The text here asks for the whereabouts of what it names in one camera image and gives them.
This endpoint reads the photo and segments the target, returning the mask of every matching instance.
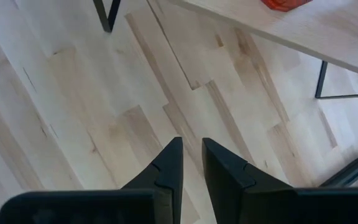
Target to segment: red container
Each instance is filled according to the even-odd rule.
[[[282,12],[288,12],[311,1],[312,0],[262,0],[269,8]]]

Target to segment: light wood flooring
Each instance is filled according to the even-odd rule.
[[[358,99],[315,100],[320,65],[165,0],[122,1],[112,34],[90,0],[0,0],[0,206],[118,189],[175,136],[183,223],[215,223],[203,137],[317,186],[358,156]],[[323,93],[358,93],[358,74],[330,65]]]

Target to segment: black metal table leg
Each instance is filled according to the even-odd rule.
[[[102,23],[104,31],[111,33],[112,28],[114,27],[114,22],[116,21],[120,2],[121,0],[114,0],[111,3],[109,16],[107,17],[102,0],[93,0],[94,6],[96,8],[96,11],[98,12],[99,19]]]
[[[328,62],[323,61],[321,64],[320,75],[317,82],[316,94],[315,98],[319,100],[328,100],[328,99],[343,99],[343,98],[358,98],[358,94],[354,95],[340,95],[340,96],[321,96],[321,92],[323,91],[324,80],[326,78]]]

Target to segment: wooden table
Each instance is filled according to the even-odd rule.
[[[314,0],[290,12],[261,0],[172,0],[358,73],[358,0]]]

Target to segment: black metal frame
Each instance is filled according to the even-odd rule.
[[[318,78],[316,94],[314,97],[319,100],[358,98],[358,94],[340,95],[340,96],[321,96],[321,92],[323,91],[323,86],[324,86],[324,80],[326,78],[327,66],[328,66],[328,62],[323,61],[323,63],[321,64],[320,76]]]
[[[96,8],[96,11],[98,12],[98,16],[100,22],[102,23],[104,31],[111,33],[112,28],[114,27],[114,23],[116,21],[119,4],[121,3],[121,0],[113,0],[113,2],[111,3],[108,17],[106,15],[106,10],[104,9],[104,4],[102,0],[93,0],[93,3]]]
[[[358,158],[345,166],[320,187],[348,187],[358,180]]]

